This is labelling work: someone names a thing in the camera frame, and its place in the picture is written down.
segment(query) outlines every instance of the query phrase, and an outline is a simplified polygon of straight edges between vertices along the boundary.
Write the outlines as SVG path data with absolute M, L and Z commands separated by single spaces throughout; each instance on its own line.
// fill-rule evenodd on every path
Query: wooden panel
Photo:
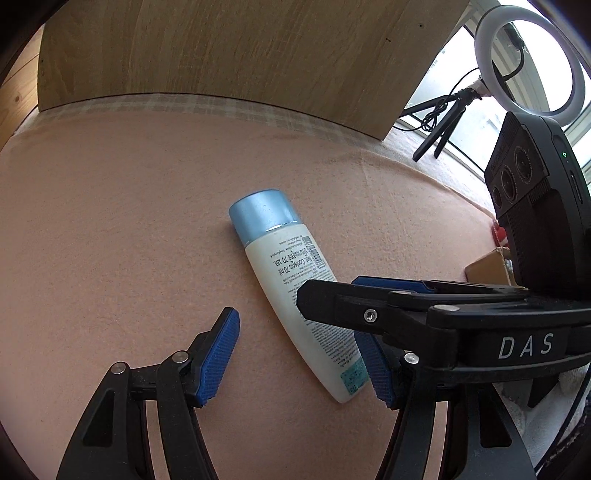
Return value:
M 46 24 L 41 110 L 123 93 L 270 103 L 386 136 L 467 0 L 70 0 Z
M 25 46 L 21 54 L 18 56 L 16 62 L 8 72 L 8 75 L 4 79 L 2 84 L 6 83 L 16 72 L 18 72 L 21 68 L 23 68 L 27 63 L 29 63 L 33 58 L 39 55 L 39 48 L 41 47 L 41 37 L 43 36 L 43 27 L 41 27 L 37 32 L 33 35 L 32 39 L 29 40 L 29 43 Z
M 0 87 L 0 150 L 37 105 L 35 55 Z

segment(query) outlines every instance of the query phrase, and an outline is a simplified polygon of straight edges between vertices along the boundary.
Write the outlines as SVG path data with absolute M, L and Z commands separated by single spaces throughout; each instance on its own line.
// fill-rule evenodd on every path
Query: metal pin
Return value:
M 373 323 L 378 319 L 378 312 L 376 312 L 374 309 L 367 309 L 363 314 L 363 318 L 366 322 Z
M 111 367 L 111 373 L 114 373 L 115 375 L 119 375 L 119 374 L 122 374 L 123 372 L 125 372 L 126 368 L 127 368 L 127 365 L 125 365 L 125 363 L 117 362 L 117 363 L 113 364 L 113 366 Z
M 404 355 L 404 359 L 408 364 L 416 365 L 418 363 L 418 355 L 416 353 L 409 352 Z
M 189 354 L 184 350 L 179 350 L 173 353 L 173 362 L 176 364 L 182 364 L 189 360 Z
M 457 305 L 433 305 L 433 308 L 444 312 L 457 312 L 460 309 Z

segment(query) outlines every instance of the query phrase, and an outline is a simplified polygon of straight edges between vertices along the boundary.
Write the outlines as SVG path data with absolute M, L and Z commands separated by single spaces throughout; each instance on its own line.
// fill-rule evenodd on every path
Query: bottle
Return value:
M 279 190 L 250 194 L 228 214 L 287 335 L 326 390 L 347 402 L 368 380 L 353 331 L 306 320 L 296 306 L 306 280 L 336 281 L 310 231 Z

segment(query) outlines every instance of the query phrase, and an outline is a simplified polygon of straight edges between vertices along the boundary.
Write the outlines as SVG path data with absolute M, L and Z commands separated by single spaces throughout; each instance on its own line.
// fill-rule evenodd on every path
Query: camera lens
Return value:
M 501 192 L 499 192 L 498 188 L 492 189 L 492 201 L 495 202 L 495 205 L 499 208 L 503 206 L 503 198 L 501 197 Z
M 519 173 L 523 181 L 531 180 L 531 163 L 523 148 L 515 150 L 515 166 L 517 167 L 517 173 Z
M 517 195 L 517 191 L 515 190 L 515 180 L 513 179 L 511 171 L 507 167 L 505 167 L 501 173 L 501 185 L 503 186 L 503 191 L 509 197 L 509 201 L 512 202 L 515 200 Z

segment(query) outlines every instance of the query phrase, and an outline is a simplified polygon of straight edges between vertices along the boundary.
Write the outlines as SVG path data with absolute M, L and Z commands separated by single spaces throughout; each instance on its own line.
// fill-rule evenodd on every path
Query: metallic light blue cap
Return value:
M 228 214 L 244 246 L 275 228 L 301 223 L 290 201 L 279 190 L 251 193 L 234 203 Z

